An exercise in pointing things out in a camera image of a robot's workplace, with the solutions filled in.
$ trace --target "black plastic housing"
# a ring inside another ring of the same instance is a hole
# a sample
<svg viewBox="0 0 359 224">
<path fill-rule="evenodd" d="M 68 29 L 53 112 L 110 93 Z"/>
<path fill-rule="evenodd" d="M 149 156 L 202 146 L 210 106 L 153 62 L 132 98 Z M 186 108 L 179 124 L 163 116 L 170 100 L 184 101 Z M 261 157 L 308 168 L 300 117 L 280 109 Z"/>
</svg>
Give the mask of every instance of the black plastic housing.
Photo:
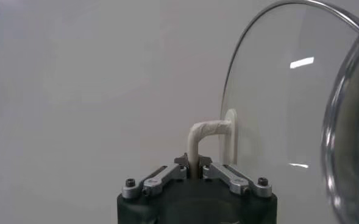
<svg viewBox="0 0 359 224">
<path fill-rule="evenodd" d="M 275 224 L 277 197 L 236 195 L 222 181 L 172 180 L 156 197 L 117 198 L 118 224 Z"/>
</svg>

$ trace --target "white mount bracket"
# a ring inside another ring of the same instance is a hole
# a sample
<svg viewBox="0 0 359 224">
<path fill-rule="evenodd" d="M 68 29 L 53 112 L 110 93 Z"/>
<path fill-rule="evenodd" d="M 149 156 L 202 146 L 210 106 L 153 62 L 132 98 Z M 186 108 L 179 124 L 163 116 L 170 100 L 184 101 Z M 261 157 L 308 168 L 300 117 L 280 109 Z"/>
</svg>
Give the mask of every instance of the white mount bracket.
<svg viewBox="0 0 359 224">
<path fill-rule="evenodd" d="M 235 109 L 227 111 L 225 120 L 196 123 L 190 129 L 187 142 L 190 178 L 199 178 L 198 143 L 210 135 L 224 135 L 223 163 L 236 164 L 238 126 Z"/>
</svg>

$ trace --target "gray metal lever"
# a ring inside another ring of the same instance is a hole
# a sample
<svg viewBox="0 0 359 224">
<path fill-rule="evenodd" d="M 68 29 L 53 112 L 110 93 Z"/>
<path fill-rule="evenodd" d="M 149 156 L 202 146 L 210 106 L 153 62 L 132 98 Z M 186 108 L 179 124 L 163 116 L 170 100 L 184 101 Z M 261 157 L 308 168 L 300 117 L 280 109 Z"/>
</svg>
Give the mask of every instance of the gray metal lever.
<svg viewBox="0 0 359 224">
<path fill-rule="evenodd" d="M 163 187 L 173 179 L 186 179 L 187 168 L 172 164 L 161 171 L 158 175 L 144 181 L 143 194 L 145 196 L 155 196 L 163 191 Z"/>
<path fill-rule="evenodd" d="M 262 186 L 258 183 L 253 182 L 249 177 L 242 174 L 237 166 L 235 165 L 229 165 L 226 166 L 227 169 L 235 173 L 236 175 L 243 177 L 246 179 L 249 183 L 250 189 L 254 192 L 255 195 L 262 198 L 268 198 L 272 195 L 272 186 L 268 183 L 266 186 Z"/>
<path fill-rule="evenodd" d="M 238 195 L 243 195 L 246 189 L 250 189 L 258 197 L 268 198 L 272 195 L 270 184 L 262 186 L 254 183 L 234 165 L 223 166 L 220 163 L 211 163 L 209 167 L 203 167 L 203 173 L 204 178 L 219 178 L 223 180 L 229 186 L 229 190 Z"/>
<path fill-rule="evenodd" d="M 248 181 L 245 178 L 235 175 L 220 163 L 211 163 L 209 167 L 204 166 L 203 173 L 204 178 L 223 180 L 229 186 L 229 190 L 238 195 L 243 195 L 248 187 Z"/>
<path fill-rule="evenodd" d="M 163 171 L 165 168 L 167 168 L 167 166 L 160 167 L 159 169 L 155 170 L 150 175 L 148 175 L 146 178 L 142 179 L 140 182 L 135 183 L 134 186 L 126 186 L 126 185 L 123 186 L 121 195 L 125 199 L 137 198 L 138 196 L 140 196 L 144 181 L 147 180 L 148 178 L 156 176 L 158 173 Z"/>
</svg>

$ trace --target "black bolt head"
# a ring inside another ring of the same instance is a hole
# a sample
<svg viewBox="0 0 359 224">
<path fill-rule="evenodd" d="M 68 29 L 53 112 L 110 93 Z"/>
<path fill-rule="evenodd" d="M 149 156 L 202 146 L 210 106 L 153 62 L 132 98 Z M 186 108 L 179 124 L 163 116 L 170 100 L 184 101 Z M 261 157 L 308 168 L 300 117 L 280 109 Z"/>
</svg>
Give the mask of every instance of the black bolt head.
<svg viewBox="0 0 359 224">
<path fill-rule="evenodd" d="M 258 179 L 258 184 L 261 186 L 267 186 L 267 185 L 269 185 L 269 181 L 264 177 L 260 177 Z"/>
<path fill-rule="evenodd" d="M 131 179 L 127 179 L 125 182 L 125 186 L 127 187 L 134 187 L 136 186 L 136 181 L 135 179 L 131 178 Z"/>
</svg>

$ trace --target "curved glass edge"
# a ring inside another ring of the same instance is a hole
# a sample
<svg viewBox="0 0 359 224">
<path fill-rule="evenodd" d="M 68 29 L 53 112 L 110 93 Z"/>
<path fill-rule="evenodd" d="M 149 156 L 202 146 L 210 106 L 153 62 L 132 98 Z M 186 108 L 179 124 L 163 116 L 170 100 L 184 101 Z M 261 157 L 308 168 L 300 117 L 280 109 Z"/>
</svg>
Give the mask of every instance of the curved glass edge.
<svg viewBox="0 0 359 224">
<path fill-rule="evenodd" d="M 336 122 L 341 103 L 345 97 L 346 85 L 350 82 L 352 71 L 359 62 L 359 38 L 354 42 L 350 52 L 344 59 L 334 83 L 323 120 L 321 133 L 321 162 L 325 176 L 326 188 L 331 204 L 342 223 L 354 223 L 348 215 L 348 208 L 340 197 L 335 181 L 334 157 L 335 157 L 335 132 Z"/>
<path fill-rule="evenodd" d="M 321 1 L 314 1 L 314 0 L 282 0 L 282 1 L 278 1 L 278 2 L 275 2 L 271 5 L 269 5 L 268 7 L 263 9 L 261 12 L 259 12 L 251 20 L 251 22 L 248 24 L 248 26 L 245 28 L 245 30 L 241 34 L 239 41 L 237 42 L 237 44 L 235 46 L 235 50 L 233 51 L 233 54 L 232 54 L 232 57 L 231 57 L 231 60 L 229 63 L 229 67 L 228 67 L 228 73 L 227 73 L 225 84 L 224 84 L 224 91 L 222 93 L 221 111 L 220 111 L 221 118 L 224 118 L 224 114 L 222 111 L 222 103 L 224 102 L 229 75 L 232 70 L 232 65 L 233 65 L 233 62 L 235 61 L 236 54 L 241 46 L 241 43 L 244 40 L 244 37 L 246 36 L 248 31 L 251 29 L 251 27 L 255 24 L 255 22 L 259 18 L 261 18 L 265 13 L 267 13 L 268 11 L 270 11 L 274 8 L 281 7 L 284 5 L 289 5 L 289 4 L 309 5 L 309 6 L 321 9 L 321 10 L 325 10 L 326 12 L 329 12 L 329 13 L 333 14 L 334 16 L 336 16 L 338 19 L 344 21 L 348 26 L 350 26 L 353 30 L 355 30 L 359 34 L 359 18 L 356 17 L 355 15 L 349 13 L 348 11 L 346 11 L 342 8 L 339 8 L 335 5 L 329 4 L 329 3 L 324 3 Z"/>
</svg>

